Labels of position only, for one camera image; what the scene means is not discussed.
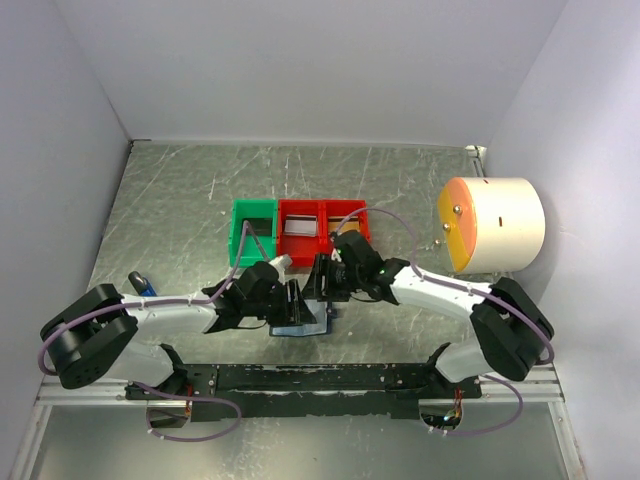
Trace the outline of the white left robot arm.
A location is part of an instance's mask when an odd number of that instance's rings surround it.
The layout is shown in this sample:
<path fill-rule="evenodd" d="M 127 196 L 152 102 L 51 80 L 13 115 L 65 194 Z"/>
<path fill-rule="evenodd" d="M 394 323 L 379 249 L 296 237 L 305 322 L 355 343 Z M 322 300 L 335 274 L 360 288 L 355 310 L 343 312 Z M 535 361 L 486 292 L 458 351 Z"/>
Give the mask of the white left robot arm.
<path fill-rule="evenodd" d="M 288 256 L 259 261 L 237 278 L 174 297 L 125 295 L 100 284 L 45 324 L 39 365 L 68 390 L 110 378 L 141 382 L 162 398 L 176 398 L 187 375 L 166 342 L 172 335 L 236 330 L 245 319 L 293 336 L 327 326 L 326 304 L 305 299 L 298 281 L 285 279 L 290 263 Z"/>

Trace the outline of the blue leather card holder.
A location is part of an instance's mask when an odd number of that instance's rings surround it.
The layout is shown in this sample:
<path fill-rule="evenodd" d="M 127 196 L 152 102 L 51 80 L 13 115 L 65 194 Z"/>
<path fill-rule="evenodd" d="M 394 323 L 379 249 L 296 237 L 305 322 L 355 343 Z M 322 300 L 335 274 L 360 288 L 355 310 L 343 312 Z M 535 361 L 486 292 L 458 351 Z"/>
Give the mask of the blue leather card holder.
<path fill-rule="evenodd" d="M 337 316 L 336 310 L 331 302 L 320 302 L 317 300 L 306 300 L 305 305 L 313 315 L 314 323 L 303 323 L 300 325 L 285 327 L 270 327 L 271 337 L 302 338 L 312 336 L 329 335 L 332 331 L 333 319 Z"/>

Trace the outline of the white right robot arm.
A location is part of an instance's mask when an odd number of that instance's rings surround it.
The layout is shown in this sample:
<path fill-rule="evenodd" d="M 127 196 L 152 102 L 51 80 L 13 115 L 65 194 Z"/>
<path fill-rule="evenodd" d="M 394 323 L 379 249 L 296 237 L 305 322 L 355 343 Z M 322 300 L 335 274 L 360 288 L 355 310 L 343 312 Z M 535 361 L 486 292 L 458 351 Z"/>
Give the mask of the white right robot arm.
<path fill-rule="evenodd" d="M 384 259 L 356 231 L 335 236 L 333 245 L 333 253 L 316 255 L 305 298 L 346 302 L 363 292 L 374 302 L 469 321 L 472 337 L 443 345 L 430 357 L 424 384 L 431 395 L 446 397 L 459 382 L 492 372 L 522 381 L 534 366 L 550 360 L 553 327 L 515 280 L 465 282 L 407 260 Z"/>

